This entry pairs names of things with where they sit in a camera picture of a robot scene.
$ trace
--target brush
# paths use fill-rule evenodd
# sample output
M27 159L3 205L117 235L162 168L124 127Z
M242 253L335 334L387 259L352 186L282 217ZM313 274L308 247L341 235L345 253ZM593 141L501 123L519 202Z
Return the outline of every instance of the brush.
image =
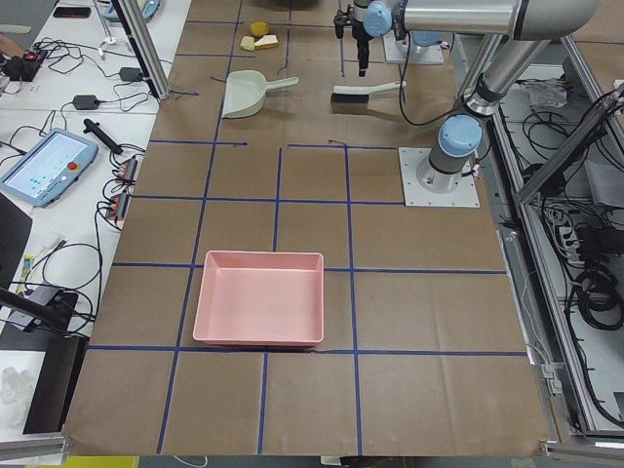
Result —
M376 93L398 90L404 88L406 82L397 81L377 86L334 86L331 94L331 102L348 102L356 104L366 104L369 97Z

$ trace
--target white cable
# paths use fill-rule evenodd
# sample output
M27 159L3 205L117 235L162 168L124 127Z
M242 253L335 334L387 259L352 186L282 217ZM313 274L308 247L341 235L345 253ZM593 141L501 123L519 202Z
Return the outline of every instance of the white cable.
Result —
M544 343L541 339L541 336L539 335L539 333L537 332L537 330L535 329L535 325L533 324L533 319L530 316L530 313L528 312L528 308L527 305L525 304L525 295L527 294L528 291L528 280L530 278L530 275L537 273L537 271L531 271L528 275L526 275L525 278L525 287L523 288L523 292L522 294L520 294L520 304L523 308L523 311L525 312L526 317L528 318L528 323L530 324L530 329L533 332L533 335L535 336L535 340L537 341L537 343L541 346L541 348L544 350L544 352L546 353L546 358L544 361L546 362L546 364L551 364L553 362L553 357L550 355L550 353L548 352L548 349L546 348L546 346L544 346ZM539 353L539 355L541 356L542 359L544 359L544 355L537 349L536 346L527 343L528 346L530 346L531 348L533 348L535 351L537 351Z
M189 463L188 461L184 461L182 460L181 457L179 456L175 456L174 458L179 461L182 465L186 465L186 466L192 466L193 468L206 468L208 466L208 457L204 455L204 464L203 465L193 465L192 463Z

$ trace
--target power adapter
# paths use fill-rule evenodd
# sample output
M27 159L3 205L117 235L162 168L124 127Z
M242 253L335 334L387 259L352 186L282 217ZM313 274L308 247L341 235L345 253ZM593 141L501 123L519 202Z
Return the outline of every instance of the power adapter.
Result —
M127 192L122 192L119 195L115 195L111 200L112 203L106 210L106 219L109 221L123 221L130 205L130 195Z
M122 66L119 69L119 77L121 81L127 81L129 83L143 81L143 73L140 71L140 68L132 68L129 66Z
M96 110L99 100L95 95L76 95L71 102L76 110Z
M128 159L121 163L117 170L117 176L123 180L134 181L137 175L138 161L135 158Z

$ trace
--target screen display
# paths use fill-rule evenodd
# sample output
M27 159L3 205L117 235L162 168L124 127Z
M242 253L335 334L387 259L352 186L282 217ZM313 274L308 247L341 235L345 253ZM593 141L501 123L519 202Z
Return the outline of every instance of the screen display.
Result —
M40 146L5 180L17 191L38 198L87 145L67 135L56 134Z

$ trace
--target dustpan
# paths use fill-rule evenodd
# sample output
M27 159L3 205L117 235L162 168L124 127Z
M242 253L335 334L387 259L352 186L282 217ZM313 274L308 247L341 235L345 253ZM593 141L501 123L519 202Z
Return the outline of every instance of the dustpan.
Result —
M266 92L289 88L298 83L299 79L296 77L266 81L264 75L259 71L233 71L227 76L221 117L240 119L254 115L264 105Z

